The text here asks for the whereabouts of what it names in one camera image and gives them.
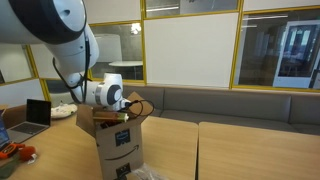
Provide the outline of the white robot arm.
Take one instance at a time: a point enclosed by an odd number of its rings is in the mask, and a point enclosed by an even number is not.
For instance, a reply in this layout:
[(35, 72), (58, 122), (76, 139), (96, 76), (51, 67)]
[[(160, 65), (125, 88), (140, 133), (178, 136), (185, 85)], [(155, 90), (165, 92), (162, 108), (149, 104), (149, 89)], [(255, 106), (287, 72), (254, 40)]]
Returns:
[(127, 104), (121, 75), (107, 73), (101, 82), (87, 78), (99, 47), (83, 0), (0, 0), (0, 42), (44, 45), (76, 103), (113, 111)]

